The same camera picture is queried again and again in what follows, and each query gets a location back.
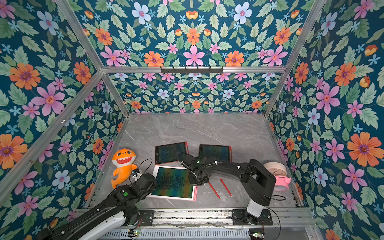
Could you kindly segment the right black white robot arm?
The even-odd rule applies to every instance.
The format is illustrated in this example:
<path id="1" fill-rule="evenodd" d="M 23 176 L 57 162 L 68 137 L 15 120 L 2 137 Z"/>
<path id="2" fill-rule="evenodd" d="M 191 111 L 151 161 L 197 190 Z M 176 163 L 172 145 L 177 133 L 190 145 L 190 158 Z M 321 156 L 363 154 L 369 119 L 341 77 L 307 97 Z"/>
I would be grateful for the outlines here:
<path id="1" fill-rule="evenodd" d="M 247 213 L 254 218 L 260 218 L 262 211 L 270 205 L 277 178 L 255 159 L 235 163 L 214 157 L 193 157 L 187 153 L 177 153 L 177 159 L 189 171 L 192 186 L 209 183 L 211 175 L 239 181 L 250 198 Z"/>

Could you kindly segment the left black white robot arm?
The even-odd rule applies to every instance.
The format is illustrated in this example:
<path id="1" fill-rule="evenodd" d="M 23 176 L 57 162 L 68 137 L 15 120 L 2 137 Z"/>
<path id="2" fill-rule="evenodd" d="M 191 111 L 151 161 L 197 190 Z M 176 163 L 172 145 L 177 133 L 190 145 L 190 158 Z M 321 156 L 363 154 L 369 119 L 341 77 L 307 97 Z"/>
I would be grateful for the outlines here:
<path id="1" fill-rule="evenodd" d="M 118 186 L 101 203 L 74 220 L 49 230 L 44 229 L 37 240 L 96 240 L 125 224 L 140 223 L 136 204 L 156 189 L 156 178 L 145 173 L 131 185 Z"/>

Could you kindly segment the red stylus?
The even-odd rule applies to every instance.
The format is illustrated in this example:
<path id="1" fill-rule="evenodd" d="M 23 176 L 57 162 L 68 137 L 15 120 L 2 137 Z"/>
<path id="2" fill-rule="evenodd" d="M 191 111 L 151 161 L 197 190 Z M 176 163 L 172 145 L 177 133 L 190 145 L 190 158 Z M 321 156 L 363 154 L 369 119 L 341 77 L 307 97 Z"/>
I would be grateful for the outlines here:
<path id="1" fill-rule="evenodd" d="M 209 183 L 209 186 L 210 188 L 212 189 L 212 191 L 214 192 L 214 194 L 217 196 L 218 199 L 221 199 L 218 192 L 215 190 L 215 188 L 213 187 L 213 185 L 211 183 Z"/>
<path id="2" fill-rule="evenodd" d="M 227 185 L 225 184 L 225 182 L 223 181 L 223 179 L 220 178 L 220 182 L 222 183 L 222 185 L 224 186 L 225 190 L 227 191 L 227 193 L 229 194 L 230 197 L 232 197 L 232 193 L 230 192 L 229 188 L 227 187 Z"/>

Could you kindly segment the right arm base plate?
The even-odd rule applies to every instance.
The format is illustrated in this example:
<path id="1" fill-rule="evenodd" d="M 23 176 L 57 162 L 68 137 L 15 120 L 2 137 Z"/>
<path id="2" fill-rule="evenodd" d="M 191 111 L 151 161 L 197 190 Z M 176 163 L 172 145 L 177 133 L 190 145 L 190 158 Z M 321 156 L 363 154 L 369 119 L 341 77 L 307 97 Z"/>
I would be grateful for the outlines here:
<path id="1" fill-rule="evenodd" d="M 272 226 L 273 220 L 271 212 L 268 209 L 263 209 L 259 217 L 254 217 L 245 209 L 233 209 L 231 219 L 234 226 Z"/>

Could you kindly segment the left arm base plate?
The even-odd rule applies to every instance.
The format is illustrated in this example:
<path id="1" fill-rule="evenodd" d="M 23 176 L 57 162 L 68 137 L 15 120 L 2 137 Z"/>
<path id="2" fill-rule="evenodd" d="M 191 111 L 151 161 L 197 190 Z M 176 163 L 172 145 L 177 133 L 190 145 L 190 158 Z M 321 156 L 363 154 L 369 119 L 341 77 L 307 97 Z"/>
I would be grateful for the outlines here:
<path id="1" fill-rule="evenodd" d="M 148 227 L 152 226 L 154 220 L 155 211 L 153 210 L 139 210 L 136 211 L 132 217 L 127 220 L 127 225 Z"/>

